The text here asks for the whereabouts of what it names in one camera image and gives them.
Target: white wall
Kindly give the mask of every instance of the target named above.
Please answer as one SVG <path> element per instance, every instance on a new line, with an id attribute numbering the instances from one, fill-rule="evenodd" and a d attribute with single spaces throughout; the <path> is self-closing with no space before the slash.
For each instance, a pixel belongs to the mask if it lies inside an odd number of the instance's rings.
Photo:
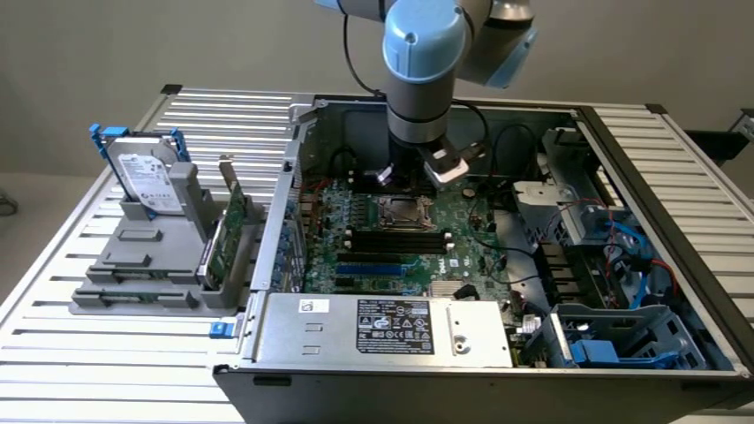
<path id="1" fill-rule="evenodd" d="M 754 107 L 754 2 L 534 0 L 538 45 L 503 93 L 660 102 L 692 128 Z M 384 75 L 380 25 L 355 19 L 356 68 Z M 356 92 L 340 17 L 312 0 L 0 0 L 0 170 L 93 175 L 89 123 L 132 125 L 164 83 Z"/>

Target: green circuit board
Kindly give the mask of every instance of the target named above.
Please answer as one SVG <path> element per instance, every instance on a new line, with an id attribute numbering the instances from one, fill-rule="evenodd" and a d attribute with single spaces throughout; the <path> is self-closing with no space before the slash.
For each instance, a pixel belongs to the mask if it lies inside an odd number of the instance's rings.
<path id="1" fill-rule="evenodd" d="M 304 292 L 375 293 L 410 296 L 444 296 L 464 284 L 472 284 L 483 300 L 507 299 L 507 272 L 499 265 L 500 252 L 482 246 L 472 238 L 498 246 L 495 232 L 487 231 L 491 221 L 484 199 L 467 199 L 462 190 L 467 184 L 446 187 L 434 196 L 394 196 L 352 193 L 343 180 L 329 182 L 308 192 L 311 214 L 307 226 L 307 273 Z M 391 201 L 415 201 L 427 204 L 418 227 L 411 230 L 387 228 L 383 210 Z M 468 212 L 474 206 L 471 223 Z M 394 213 L 399 220 L 400 212 Z M 344 246 L 347 229 L 357 231 L 411 231 L 451 234 L 454 247 L 446 254 L 400 254 L 400 276 L 348 275 L 352 284 L 336 284 L 337 254 L 348 253 Z"/>

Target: power supply label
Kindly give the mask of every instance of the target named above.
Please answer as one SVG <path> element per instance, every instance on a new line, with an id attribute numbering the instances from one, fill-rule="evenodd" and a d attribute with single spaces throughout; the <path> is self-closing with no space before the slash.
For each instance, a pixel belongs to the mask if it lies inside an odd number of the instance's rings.
<path id="1" fill-rule="evenodd" d="M 356 348 L 361 353 L 434 355 L 428 302 L 360 299 Z"/>

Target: sticker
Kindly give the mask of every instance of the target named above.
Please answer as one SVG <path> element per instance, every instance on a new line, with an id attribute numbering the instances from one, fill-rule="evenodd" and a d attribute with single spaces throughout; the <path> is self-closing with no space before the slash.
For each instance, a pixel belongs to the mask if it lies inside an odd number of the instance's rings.
<path id="1" fill-rule="evenodd" d="M 329 299 L 301 299 L 297 301 L 300 314 L 325 314 L 329 312 Z"/>
<path id="2" fill-rule="evenodd" d="M 165 165 L 149 155 L 120 155 L 125 183 L 144 206 L 157 214 L 183 214 L 176 189 L 167 177 Z"/>
<path id="3" fill-rule="evenodd" d="M 356 348 L 361 353 L 434 355 L 428 302 L 360 299 Z"/>

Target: slotted metal table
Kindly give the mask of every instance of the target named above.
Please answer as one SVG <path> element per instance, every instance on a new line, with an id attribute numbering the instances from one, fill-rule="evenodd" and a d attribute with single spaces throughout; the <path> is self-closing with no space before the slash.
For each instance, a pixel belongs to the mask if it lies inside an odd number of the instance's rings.
<path id="1" fill-rule="evenodd" d="M 217 156 L 233 155 L 244 191 L 268 204 L 292 137 L 293 100 L 289 94 L 184 88 L 160 95 L 136 129 L 181 128 L 200 183 L 216 199 L 227 196 Z M 667 115 L 640 105 L 588 106 L 754 323 L 750 201 Z M 237 343 L 207 337 L 216 319 L 68 313 L 71 292 L 123 214 L 121 195 L 105 170 L 0 306 L 0 422 L 241 422 L 207 369 L 216 352 Z M 678 422 L 753 420 L 750 404 Z"/>

